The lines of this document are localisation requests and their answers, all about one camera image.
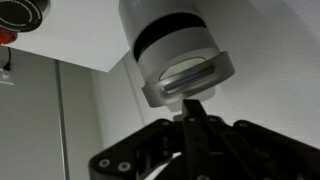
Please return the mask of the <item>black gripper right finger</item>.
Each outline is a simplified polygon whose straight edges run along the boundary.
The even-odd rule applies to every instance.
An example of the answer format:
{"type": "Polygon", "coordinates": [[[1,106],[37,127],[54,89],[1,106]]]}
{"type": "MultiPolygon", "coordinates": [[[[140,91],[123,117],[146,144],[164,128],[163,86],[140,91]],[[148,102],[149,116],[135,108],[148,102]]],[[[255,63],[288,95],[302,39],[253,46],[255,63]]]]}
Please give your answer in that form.
{"type": "Polygon", "coordinates": [[[320,150],[246,120],[228,125],[183,102],[188,175],[196,180],[320,180],[320,150]]]}

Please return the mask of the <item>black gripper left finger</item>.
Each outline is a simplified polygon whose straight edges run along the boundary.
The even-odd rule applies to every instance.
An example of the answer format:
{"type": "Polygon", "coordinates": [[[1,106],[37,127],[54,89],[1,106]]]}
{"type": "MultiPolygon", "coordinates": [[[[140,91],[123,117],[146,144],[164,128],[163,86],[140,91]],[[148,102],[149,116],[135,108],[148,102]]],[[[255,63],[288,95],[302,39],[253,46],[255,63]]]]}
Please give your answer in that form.
{"type": "Polygon", "coordinates": [[[90,180],[143,180],[182,148],[182,123],[158,119],[93,156],[90,180]]]}

